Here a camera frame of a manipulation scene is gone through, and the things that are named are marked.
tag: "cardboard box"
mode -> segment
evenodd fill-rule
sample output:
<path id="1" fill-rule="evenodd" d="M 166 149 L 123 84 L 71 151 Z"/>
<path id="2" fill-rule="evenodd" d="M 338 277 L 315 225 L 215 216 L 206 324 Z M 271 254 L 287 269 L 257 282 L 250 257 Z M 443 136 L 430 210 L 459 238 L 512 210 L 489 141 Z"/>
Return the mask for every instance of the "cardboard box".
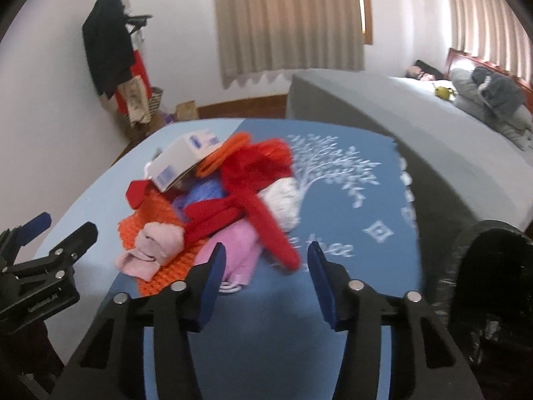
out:
<path id="1" fill-rule="evenodd" d="M 148 177 L 164 192 L 221 145 L 207 129 L 182 135 L 148 166 Z"/>

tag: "yellow object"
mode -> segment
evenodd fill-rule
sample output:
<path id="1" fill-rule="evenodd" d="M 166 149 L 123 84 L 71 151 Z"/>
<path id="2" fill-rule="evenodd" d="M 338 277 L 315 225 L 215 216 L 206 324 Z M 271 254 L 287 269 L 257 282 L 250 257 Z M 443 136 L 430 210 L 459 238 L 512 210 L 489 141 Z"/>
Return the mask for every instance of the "yellow object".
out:
<path id="1" fill-rule="evenodd" d="M 451 88 L 435 87 L 435 96 L 444 99 L 445 101 L 449 101 L 450 96 L 454 94 L 455 92 Z"/>

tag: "orange cloth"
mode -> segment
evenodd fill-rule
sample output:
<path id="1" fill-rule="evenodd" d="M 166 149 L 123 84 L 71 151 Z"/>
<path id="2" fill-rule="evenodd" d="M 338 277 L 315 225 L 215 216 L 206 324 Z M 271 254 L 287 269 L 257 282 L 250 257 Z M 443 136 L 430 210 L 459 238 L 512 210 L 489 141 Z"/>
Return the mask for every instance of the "orange cloth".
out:
<path id="1" fill-rule="evenodd" d="M 139 208 L 118 223 L 118 235 L 125 250 L 135 248 L 135 238 L 145 227 L 145 224 L 149 222 L 161 222 L 184 227 L 183 222 L 176 216 L 166 198 L 157 189 L 148 188 Z M 137 288 L 141 296 L 155 295 L 175 281 L 185 279 L 193 267 L 196 255 L 206 242 L 207 239 L 202 239 L 195 245 L 186 248 L 167 266 L 161 267 L 150 281 L 137 278 Z"/>
<path id="2" fill-rule="evenodd" d="M 252 142 L 247 132 L 231 135 L 222 145 L 196 166 L 196 177 L 207 177 L 217 171 L 228 156 Z"/>

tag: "curtain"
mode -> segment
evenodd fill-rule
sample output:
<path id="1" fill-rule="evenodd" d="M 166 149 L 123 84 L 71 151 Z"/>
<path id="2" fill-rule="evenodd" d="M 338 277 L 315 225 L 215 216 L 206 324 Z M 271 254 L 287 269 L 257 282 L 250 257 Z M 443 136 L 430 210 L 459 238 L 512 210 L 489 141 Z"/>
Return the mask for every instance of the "curtain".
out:
<path id="1" fill-rule="evenodd" d="M 359 0 L 215 0 L 222 75 L 363 69 Z"/>
<path id="2" fill-rule="evenodd" d="M 453 47 L 531 82 L 533 47 L 505 0 L 451 0 Z"/>

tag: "stuffed toy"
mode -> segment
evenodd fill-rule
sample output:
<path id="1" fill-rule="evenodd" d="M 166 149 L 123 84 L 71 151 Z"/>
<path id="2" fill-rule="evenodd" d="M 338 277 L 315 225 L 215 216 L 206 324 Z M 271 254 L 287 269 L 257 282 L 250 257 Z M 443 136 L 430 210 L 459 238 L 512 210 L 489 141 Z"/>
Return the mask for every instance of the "stuffed toy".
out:
<path id="1" fill-rule="evenodd" d="M 455 92 L 452 88 L 435 86 L 435 96 L 443 99 L 444 101 L 449 101 L 452 96 L 456 96 L 456 95 L 457 95 L 457 92 Z"/>

